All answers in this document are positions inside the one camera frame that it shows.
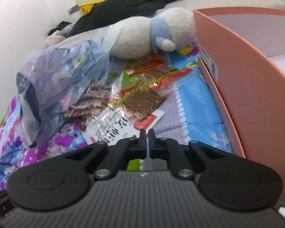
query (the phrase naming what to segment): blue fabric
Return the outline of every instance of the blue fabric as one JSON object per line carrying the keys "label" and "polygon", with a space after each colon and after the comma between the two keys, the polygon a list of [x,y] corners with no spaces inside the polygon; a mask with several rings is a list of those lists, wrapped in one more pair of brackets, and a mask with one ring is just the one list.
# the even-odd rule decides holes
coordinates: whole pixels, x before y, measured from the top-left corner
{"label": "blue fabric", "polygon": [[[169,57],[171,65],[176,68],[185,67],[189,61],[198,61],[197,56],[183,57],[177,52],[170,53]],[[190,74],[179,78],[177,92],[190,140],[233,153],[224,122],[200,69],[194,68]]]}
{"label": "blue fabric", "polygon": [[172,40],[167,22],[159,16],[151,19],[150,37],[152,49],[155,53],[158,52],[164,39]]}

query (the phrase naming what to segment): plush toy head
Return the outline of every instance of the plush toy head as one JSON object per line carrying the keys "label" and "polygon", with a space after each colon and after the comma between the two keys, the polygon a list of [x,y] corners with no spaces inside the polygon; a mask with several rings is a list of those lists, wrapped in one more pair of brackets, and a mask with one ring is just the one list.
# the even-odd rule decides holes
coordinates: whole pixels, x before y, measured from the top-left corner
{"label": "plush toy head", "polygon": [[150,53],[175,51],[196,38],[193,12],[171,8],[153,18],[130,17],[109,26],[108,36],[119,32],[110,53],[121,59],[138,59]]}
{"label": "plush toy head", "polygon": [[193,12],[183,8],[164,11],[151,19],[150,35],[154,52],[183,49],[196,38]]}

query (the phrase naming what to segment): metal screw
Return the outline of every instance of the metal screw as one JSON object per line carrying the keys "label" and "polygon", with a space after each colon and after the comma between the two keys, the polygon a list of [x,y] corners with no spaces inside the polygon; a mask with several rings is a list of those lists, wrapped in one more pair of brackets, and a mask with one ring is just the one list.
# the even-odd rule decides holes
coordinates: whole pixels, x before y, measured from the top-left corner
{"label": "metal screw", "polygon": [[189,170],[189,169],[181,169],[181,170],[179,170],[178,174],[181,177],[190,177],[193,175],[193,171]]}
{"label": "metal screw", "polygon": [[99,169],[95,172],[96,176],[98,177],[107,177],[111,174],[111,172],[107,169]]}

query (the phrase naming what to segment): bed sheet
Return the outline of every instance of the bed sheet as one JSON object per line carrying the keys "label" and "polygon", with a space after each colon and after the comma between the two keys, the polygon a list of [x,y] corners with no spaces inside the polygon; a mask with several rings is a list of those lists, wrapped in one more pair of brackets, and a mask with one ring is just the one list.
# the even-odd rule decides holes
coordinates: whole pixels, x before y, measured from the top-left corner
{"label": "bed sheet", "polygon": [[[160,109],[165,115],[155,125],[158,137],[176,139],[181,144],[198,140],[233,153],[230,140],[215,100],[197,66],[197,56],[183,57],[177,52],[163,53],[166,62],[176,68],[193,67],[179,78]],[[6,188],[10,175],[18,168],[33,164],[87,145],[77,124],[66,124],[50,140],[28,149],[20,140],[20,101],[13,98],[0,127],[0,190]],[[142,170],[162,169],[163,162],[142,163]]]}

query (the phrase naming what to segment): translucent plastic bag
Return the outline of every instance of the translucent plastic bag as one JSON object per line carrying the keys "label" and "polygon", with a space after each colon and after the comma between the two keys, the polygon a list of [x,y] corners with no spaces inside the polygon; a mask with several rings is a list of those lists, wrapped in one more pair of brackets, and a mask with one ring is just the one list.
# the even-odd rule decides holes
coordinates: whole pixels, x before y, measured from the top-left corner
{"label": "translucent plastic bag", "polygon": [[20,133],[27,146],[39,145],[55,134],[64,123],[60,113],[78,101],[92,79],[105,83],[110,49],[119,32],[110,38],[106,33],[107,28],[101,28],[94,40],[70,49],[42,50],[17,74]]}

